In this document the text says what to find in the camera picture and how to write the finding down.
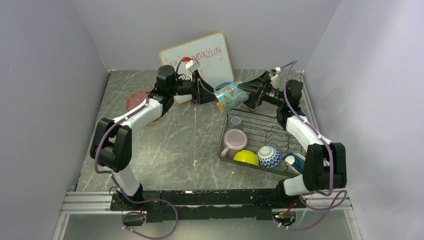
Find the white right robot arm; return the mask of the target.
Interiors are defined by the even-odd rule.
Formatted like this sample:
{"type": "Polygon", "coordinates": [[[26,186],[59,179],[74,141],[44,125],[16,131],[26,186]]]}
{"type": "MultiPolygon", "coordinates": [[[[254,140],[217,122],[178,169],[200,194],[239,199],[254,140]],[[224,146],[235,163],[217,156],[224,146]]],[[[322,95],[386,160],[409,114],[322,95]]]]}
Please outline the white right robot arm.
{"type": "Polygon", "coordinates": [[[262,102],[276,106],[276,119],[306,151],[303,173],[282,181],[283,189],[275,193],[275,202],[288,207],[294,196],[320,193],[332,194],[347,183],[346,148],[342,143],[332,142],[312,126],[300,107],[304,84],[286,79],[281,90],[271,84],[271,72],[239,84],[237,87],[249,95],[245,104],[258,107],[262,102]]]}

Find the pink polka-dot plate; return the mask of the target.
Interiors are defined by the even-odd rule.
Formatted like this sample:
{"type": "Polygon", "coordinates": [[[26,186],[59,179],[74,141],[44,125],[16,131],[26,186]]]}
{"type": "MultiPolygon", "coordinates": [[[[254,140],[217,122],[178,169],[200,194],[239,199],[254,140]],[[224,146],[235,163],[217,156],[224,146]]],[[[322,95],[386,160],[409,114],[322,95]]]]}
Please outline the pink polka-dot plate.
{"type": "Polygon", "coordinates": [[[149,102],[150,89],[142,89],[138,92],[133,93],[127,100],[125,109],[127,112],[132,111],[139,105],[146,105],[149,102]]]}

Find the yellow polka-dot plate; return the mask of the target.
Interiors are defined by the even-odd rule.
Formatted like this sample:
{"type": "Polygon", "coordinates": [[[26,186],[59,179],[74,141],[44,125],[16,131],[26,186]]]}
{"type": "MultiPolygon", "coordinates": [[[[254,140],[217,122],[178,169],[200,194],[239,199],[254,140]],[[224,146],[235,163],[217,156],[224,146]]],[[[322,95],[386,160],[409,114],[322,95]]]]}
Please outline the yellow polka-dot plate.
{"type": "Polygon", "coordinates": [[[163,112],[161,112],[161,114],[159,114],[157,117],[155,117],[154,119],[152,119],[150,122],[153,123],[153,122],[159,120],[163,115],[164,115],[163,112]]]}

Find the blue butterfly mug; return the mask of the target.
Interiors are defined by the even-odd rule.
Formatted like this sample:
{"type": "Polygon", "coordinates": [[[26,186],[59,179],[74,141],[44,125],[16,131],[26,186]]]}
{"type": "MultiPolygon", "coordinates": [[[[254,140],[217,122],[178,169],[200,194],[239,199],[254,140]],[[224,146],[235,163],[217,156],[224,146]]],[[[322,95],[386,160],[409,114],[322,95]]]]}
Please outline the blue butterfly mug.
{"type": "Polygon", "coordinates": [[[249,99],[249,93],[238,87],[241,83],[240,81],[227,81],[215,87],[213,94],[221,112],[237,108],[249,99]]]}

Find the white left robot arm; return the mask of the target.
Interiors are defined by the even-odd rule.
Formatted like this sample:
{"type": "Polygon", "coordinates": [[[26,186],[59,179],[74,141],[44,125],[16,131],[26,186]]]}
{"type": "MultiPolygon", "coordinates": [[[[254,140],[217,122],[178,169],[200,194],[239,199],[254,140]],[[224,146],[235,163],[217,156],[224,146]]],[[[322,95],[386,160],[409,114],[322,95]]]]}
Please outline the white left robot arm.
{"type": "Polygon", "coordinates": [[[141,93],[139,105],[117,118],[104,117],[98,121],[89,151],[94,171],[110,176],[130,210],[139,209],[144,200],[143,186],[130,166],[133,133],[166,114],[175,96],[192,95],[195,104],[200,105],[214,101],[213,92],[214,88],[202,79],[197,69],[191,71],[189,80],[183,80],[174,67],[163,65],[157,71],[153,89],[141,93]]]}

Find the yellow-green bowl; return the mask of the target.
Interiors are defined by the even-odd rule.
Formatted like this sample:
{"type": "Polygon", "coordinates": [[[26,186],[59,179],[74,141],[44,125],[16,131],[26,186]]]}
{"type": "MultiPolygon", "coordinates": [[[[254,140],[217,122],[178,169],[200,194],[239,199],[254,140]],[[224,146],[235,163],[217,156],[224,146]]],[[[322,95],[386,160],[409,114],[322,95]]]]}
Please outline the yellow-green bowl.
{"type": "Polygon", "coordinates": [[[234,161],[237,162],[242,162],[242,163],[246,163],[246,164],[250,164],[250,165],[254,165],[254,166],[259,166],[259,158],[256,155],[255,152],[249,151],[249,150],[240,150],[238,151],[234,157],[233,157],[234,161]]]}

